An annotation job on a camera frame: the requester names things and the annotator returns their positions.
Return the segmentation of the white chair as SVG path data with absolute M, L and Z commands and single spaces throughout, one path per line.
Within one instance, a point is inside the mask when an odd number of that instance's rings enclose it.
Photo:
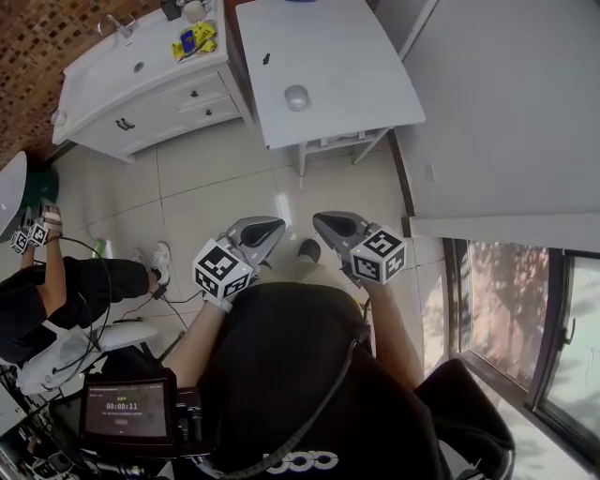
M 141 344 L 157 334 L 144 321 L 62 330 L 51 346 L 18 368 L 16 384 L 24 395 L 51 392 L 90 368 L 104 353 Z

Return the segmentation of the person's dark shoe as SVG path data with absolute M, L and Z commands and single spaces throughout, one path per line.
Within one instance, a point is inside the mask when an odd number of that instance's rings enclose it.
M 297 257 L 306 257 L 313 263 L 318 263 L 321 258 L 321 247 L 317 241 L 312 238 L 305 239 L 298 249 Z

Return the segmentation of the person's beige trouser leg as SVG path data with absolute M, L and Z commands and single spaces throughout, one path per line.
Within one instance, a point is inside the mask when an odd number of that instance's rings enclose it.
M 262 266 L 258 279 L 253 283 L 253 286 L 282 282 L 321 285 L 340 290 L 344 288 L 344 284 L 336 278 L 327 266 L 300 259 L 286 263 L 279 268 Z

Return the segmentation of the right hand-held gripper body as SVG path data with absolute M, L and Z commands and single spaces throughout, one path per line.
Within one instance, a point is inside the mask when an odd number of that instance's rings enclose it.
M 317 213 L 316 232 L 336 252 L 340 270 L 356 285 L 370 281 L 385 285 L 406 263 L 406 242 L 387 226 L 343 211 Z

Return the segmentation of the dark window frame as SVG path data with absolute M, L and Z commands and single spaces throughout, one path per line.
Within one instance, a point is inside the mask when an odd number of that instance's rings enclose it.
M 600 254 L 442 247 L 451 355 L 552 438 L 600 457 Z

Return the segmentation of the yellow snack packets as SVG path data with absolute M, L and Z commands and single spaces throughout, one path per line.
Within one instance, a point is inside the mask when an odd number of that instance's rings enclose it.
M 189 55 L 184 55 L 180 40 L 181 33 L 186 29 L 192 29 L 194 31 L 197 42 L 197 49 Z M 172 44 L 172 57 L 176 62 L 182 62 L 194 55 L 212 53 L 217 49 L 218 33 L 214 22 L 196 22 L 191 27 L 185 28 L 184 30 L 179 33 L 177 40 Z

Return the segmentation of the white table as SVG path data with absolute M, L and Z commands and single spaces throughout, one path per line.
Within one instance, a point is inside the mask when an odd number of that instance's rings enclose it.
M 297 147 L 301 175 L 313 153 L 356 144 L 370 151 L 389 130 L 425 121 L 366 0 L 253 0 L 235 11 L 264 143 Z M 301 112 L 284 97 L 296 84 L 310 98 Z

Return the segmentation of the white mug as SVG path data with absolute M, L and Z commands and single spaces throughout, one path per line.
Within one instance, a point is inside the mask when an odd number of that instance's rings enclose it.
M 182 0 L 181 6 L 184 17 L 190 23 L 202 22 L 207 15 L 202 0 Z

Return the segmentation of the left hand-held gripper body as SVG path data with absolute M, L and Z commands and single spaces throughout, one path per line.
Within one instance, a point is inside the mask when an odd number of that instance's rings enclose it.
M 279 217 L 244 217 L 209 239 L 192 263 L 192 279 L 204 298 L 224 301 L 244 290 L 285 230 Z

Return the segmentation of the black recording tablet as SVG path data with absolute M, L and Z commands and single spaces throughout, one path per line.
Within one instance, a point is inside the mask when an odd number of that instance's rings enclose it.
M 176 378 L 168 368 L 133 376 L 90 374 L 83 384 L 80 437 L 86 444 L 175 444 Z

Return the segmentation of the white rounded tub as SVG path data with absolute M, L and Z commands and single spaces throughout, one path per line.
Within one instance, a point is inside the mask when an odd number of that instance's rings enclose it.
M 0 171 L 0 237 L 17 215 L 27 176 L 27 156 L 20 151 Z

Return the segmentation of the white sink cabinet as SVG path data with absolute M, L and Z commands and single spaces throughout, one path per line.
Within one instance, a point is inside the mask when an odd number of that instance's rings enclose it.
M 168 21 L 162 9 L 137 20 L 129 38 L 114 32 L 64 71 L 56 110 L 66 123 L 52 125 L 52 143 L 74 142 L 131 163 L 137 152 L 199 128 L 241 118 L 254 128 L 248 76 L 236 49 L 223 0 L 208 0 L 217 49 L 182 62 L 172 44 L 191 26 L 185 17 Z M 134 72 L 134 66 L 144 67 Z M 198 97 L 189 94 L 196 90 Z M 205 116 L 212 109 L 212 116 Z M 134 129 L 115 121 L 125 118 Z

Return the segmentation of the person's black shirt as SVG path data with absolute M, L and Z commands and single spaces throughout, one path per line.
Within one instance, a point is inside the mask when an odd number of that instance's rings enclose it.
M 516 446 L 459 360 L 415 387 L 370 349 L 344 291 L 271 283 L 242 292 L 199 390 L 217 472 L 249 480 L 510 480 Z

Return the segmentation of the green bin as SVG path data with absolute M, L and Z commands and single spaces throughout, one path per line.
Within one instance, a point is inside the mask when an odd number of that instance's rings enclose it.
M 35 210 L 42 199 L 55 203 L 58 195 L 59 175 L 53 167 L 28 170 L 20 209 L 30 207 Z

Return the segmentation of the person's right forearm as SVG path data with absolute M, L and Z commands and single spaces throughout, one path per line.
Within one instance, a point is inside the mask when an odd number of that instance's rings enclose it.
M 403 388 L 413 391 L 425 375 L 393 291 L 369 280 L 363 286 L 372 308 L 377 359 Z

